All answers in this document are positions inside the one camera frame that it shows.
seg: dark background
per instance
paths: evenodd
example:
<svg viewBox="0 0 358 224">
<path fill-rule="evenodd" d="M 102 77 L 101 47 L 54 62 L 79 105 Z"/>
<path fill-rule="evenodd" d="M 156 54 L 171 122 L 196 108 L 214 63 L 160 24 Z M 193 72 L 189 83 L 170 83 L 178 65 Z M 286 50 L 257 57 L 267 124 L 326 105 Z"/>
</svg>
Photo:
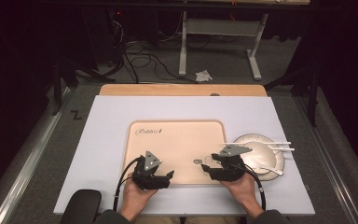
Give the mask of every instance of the dark background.
<svg viewBox="0 0 358 224">
<path fill-rule="evenodd" d="M 346 10 L 314 16 L 271 13 L 263 38 L 278 35 L 284 41 L 302 36 L 288 74 L 304 66 L 315 68 L 319 84 L 358 156 L 358 1 L 320 1 L 320 6 L 337 3 Z M 105 36 L 108 26 L 104 13 L 102 8 L 36 10 L 33 2 L 0 1 L 0 178 L 46 109 L 46 90 L 52 83 L 56 60 L 67 57 L 96 68 L 114 54 L 101 47 L 110 43 Z M 179 17 L 179 13 L 137 11 L 136 21 L 131 13 L 126 11 L 121 18 L 123 25 L 155 45 L 158 28 L 167 34 L 174 32 Z M 148 24 L 140 23 L 142 17 L 150 19 Z M 71 72 L 68 76 L 75 78 Z"/>
</svg>

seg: white plate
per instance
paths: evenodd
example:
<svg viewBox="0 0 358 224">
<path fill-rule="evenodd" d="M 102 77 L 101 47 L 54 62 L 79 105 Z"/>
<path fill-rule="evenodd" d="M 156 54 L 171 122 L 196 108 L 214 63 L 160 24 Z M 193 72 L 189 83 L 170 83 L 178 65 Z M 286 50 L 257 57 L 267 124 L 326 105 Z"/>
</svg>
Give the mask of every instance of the white plate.
<svg viewBox="0 0 358 224">
<path fill-rule="evenodd" d="M 284 156 L 280 150 L 270 149 L 267 145 L 261 142 L 273 142 L 271 139 L 258 133 L 248 133 L 237 138 L 235 143 L 244 143 L 245 147 L 250 147 L 253 151 L 241 154 L 242 157 L 251 157 L 265 165 L 275 167 L 283 171 Z M 279 147 L 277 145 L 269 145 L 270 147 Z M 277 174 L 268 170 L 257 169 L 255 170 L 260 180 L 275 179 Z"/>
</svg>

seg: wrist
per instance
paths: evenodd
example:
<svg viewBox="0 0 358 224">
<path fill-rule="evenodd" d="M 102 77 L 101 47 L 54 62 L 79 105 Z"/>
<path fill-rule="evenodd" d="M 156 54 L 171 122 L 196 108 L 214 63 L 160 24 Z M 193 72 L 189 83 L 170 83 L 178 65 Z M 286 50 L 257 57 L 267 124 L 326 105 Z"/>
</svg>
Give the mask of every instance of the wrist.
<svg viewBox="0 0 358 224">
<path fill-rule="evenodd" d="M 261 208 L 256 199 L 243 201 L 241 202 L 241 206 L 252 219 L 256 219 L 264 212 L 263 208 Z"/>
<path fill-rule="evenodd" d="M 120 211 L 120 214 L 126 218 L 129 222 L 133 222 L 133 220 L 135 220 L 136 216 L 138 214 L 134 214 L 132 211 L 129 211 L 125 208 L 122 208 Z"/>
</svg>

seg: gray carpet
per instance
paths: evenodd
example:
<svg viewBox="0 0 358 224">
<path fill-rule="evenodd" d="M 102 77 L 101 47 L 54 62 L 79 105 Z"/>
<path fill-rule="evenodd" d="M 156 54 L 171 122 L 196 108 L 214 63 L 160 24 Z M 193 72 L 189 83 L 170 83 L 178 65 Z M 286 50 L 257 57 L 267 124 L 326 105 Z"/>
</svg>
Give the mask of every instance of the gray carpet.
<svg viewBox="0 0 358 224">
<path fill-rule="evenodd" d="M 263 77 L 263 80 L 259 82 L 253 80 L 249 64 L 244 59 L 244 50 L 246 49 L 244 46 L 249 43 L 247 38 L 233 43 L 213 41 L 205 48 L 188 49 L 186 77 L 194 80 L 196 72 L 207 69 L 213 77 L 213 80 L 208 82 L 211 84 L 266 84 L 283 75 L 298 41 L 283 43 L 276 39 L 262 41 L 256 54 Z M 203 42 L 194 40 L 190 45 L 198 47 L 202 46 Z M 141 48 L 136 45 L 131 47 L 129 52 L 137 52 Z M 145 45 L 145 52 L 158 55 L 158 58 L 166 64 L 169 70 L 177 74 L 178 46 L 161 45 L 159 49 L 154 49 Z M 129 55 L 129 57 L 133 59 L 139 55 Z M 145 58 L 133 61 L 134 65 L 140 66 L 137 68 L 140 81 L 187 83 L 185 80 L 162 79 L 172 77 L 167 75 L 162 66 L 155 69 L 153 63 L 147 64 L 147 61 Z M 102 72 L 107 69 L 104 64 L 101 65 Z M 132 82 L 125 69 L 120 70 L 112 77 L 119 82 Z M 9 223 L 60 222 L 61 216 L 54 215 L 52 211 L 76 151 L 92 101 L 101 87 L 101 83 L 93 80 L 80 79 L 80 81 L 81 84 L 74 90 L 71 100 L 62 109 L 61 120 Z M 290 217 L 290 219 L 295 223 L 350 223 L 326 174 L 308 123 L 301 115 L 288 87 L 276 88 L 274 91 L 269 91 L 268 94 L 272 96 L 287 139 L 296 148 L 294 157 L 304 184 L 310 187 L 309 195 L 316 211 L 316 215 L 312 217 Z M 331 113 L 322 92 L 319 94 L 318 101 L 317 130 L 322 135 L 324 144 L 347 184 L 356 206 L 358 206 L 358 160 Z M 74 119 L 72 110 L 78 110 L 77 116 L 82 119 Z M 29 152 L 30 146 L 25 144 L 7 169 L 7 173 L 0 183 L 0 204 L 5 199 Z"/>
</svg>

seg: white table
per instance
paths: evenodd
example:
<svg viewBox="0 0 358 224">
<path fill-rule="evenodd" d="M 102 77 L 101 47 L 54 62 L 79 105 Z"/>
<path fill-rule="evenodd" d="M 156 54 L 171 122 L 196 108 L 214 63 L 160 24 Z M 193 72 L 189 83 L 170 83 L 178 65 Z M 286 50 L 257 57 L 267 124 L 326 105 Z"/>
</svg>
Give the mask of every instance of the white table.
<svg viewBox="0 0 358 224">
<path fill-rule="evenodd" d="M 225 125 L 228 141 L 245 133 L 286 141 L 269 97 L 97 96 L 54 213 L 62 214 L 79 189 L 97 189 L 102 193 L 100 212 L 112 208 L 127 131 L 133 121 L 141 119 L 219 119 Z M 284 157 L 284 175 L 263 182 L 267 209 L 278 209 L 288 216 L 313 215 L 293 155 L 284 152 Z M 160 190 L 143 211 L 145 215 L 181 217 L 243 213 L 220 186 L 170 186 Z"/>
</svg>

